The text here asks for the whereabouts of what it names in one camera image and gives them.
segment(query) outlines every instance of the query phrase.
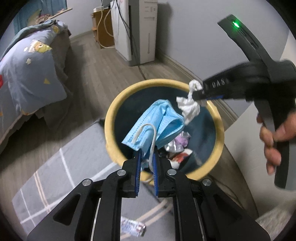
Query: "white ear loop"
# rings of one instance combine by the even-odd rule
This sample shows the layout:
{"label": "white ear loop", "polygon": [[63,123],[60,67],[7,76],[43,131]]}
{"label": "white ear loop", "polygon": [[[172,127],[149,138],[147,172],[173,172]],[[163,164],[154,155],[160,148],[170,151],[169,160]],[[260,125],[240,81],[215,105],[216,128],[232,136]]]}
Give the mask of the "white ear loop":
{"label": "white ear loop", "polygon": [[154,134],[153,134],[153,139],[152,139],[152,144],[151,144],[151,148],[150,148],[150,155],[149,155],[149,159],[148,159],[148,162],[149,162],[149,169],[151,172],[153,172],[153,165],[152,165],[152,160],[153,160],[153,154],[154,154],[154,146],[155,146],[155,141],[156,141],[156,135],[157,135],[157,131],[156,131],[156,128],[154,125],[150,124],[150,123],[147,123],[147,124],[143,124],[136,132],[133,140],[132,140],[132,143],[135,143],[136,140],[138,139],[139,135],[141,134],[144,126],[152,126],[153,128],[153,131],[154,131]]}

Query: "green light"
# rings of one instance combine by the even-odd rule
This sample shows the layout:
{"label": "green light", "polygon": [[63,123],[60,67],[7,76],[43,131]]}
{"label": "green light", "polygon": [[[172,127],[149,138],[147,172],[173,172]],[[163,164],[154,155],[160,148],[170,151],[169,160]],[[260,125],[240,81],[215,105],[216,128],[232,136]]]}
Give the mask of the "green light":
{"label": "green light", "polygon": [[232,22],[237,28],[239,28],[239,25],[235,22]]}

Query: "human hand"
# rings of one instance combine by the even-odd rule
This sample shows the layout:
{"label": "human hand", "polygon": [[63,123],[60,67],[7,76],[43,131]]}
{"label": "human hand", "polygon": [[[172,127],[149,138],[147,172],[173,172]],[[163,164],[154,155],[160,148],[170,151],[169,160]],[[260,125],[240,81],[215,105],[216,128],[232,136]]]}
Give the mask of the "human hand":
{"label": "human hand", "polygon": [[[258,114],[257,122],[263,123],[263,119]],[[264,142],[264,155],[267,159],[266,170],[268,175],[274,173],[275,166],[279,166],[281,163],[281,154],[275,148],[273,148],[274,141],[282,142],[288,141],[296,136],[296,112],[288,115],[285,122],[280,125],[275,133],[272,133],[264,125],[260,129],[260,139]]]}

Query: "white appliance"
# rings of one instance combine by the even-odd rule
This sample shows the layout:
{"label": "white appliance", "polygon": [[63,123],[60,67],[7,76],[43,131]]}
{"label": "white appliance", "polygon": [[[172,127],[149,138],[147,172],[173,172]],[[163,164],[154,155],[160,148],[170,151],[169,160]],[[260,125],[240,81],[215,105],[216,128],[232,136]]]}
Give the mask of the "white appliance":
{"label": "white appliance", "polygon": [[115,48],[126,64],[154,61],[157,0],[114,0],[110,5]]}

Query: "yellow trash can rim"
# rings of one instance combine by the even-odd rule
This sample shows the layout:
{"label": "yellow trash can rim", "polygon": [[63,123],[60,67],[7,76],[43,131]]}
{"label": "yellow trash can rim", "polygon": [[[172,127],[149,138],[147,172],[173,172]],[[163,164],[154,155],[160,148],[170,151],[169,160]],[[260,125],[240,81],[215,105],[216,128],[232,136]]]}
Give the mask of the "yellow trash can rim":
{"label": "yellow trash can rim", "polygon": [[[116,139],[114,136],[114,123],[115,117],[117,112],[122,105],[122,103],[132,94],[136,93],[139,90],[149,88],[149,87],[157,87],[157,86],[165,86],[165,87],[172,87],[178,88],[183,91],[189,92],[189,85],[176,81],[176,80],[168,80],[168,79],[151,79],[151,80],[144,80],[133,84],[123,90],[112,102],[110,105],[106,119],[105,119],[105,138],[106,138],[106,149],[107,152],[112,159],[113,162],[116,162],[118,165],[122,166],[123,162],[127,160],[127,158],[122,154],[120,151]],[[200,180],[205,177],[216,165],[218,162],[223,146],[224,146],[224,128],[221,116],[215,107],[215,105],[211,101],[207,101],[207,110],[210,112],[216,130],[216,140],[215,145],[212,150],[210,157],[207,161],[198,169],[187,173],[186,176],[190,179]],[[141,181],[146,181],[151,178],[151,174],[145,171],[141,172]]]}

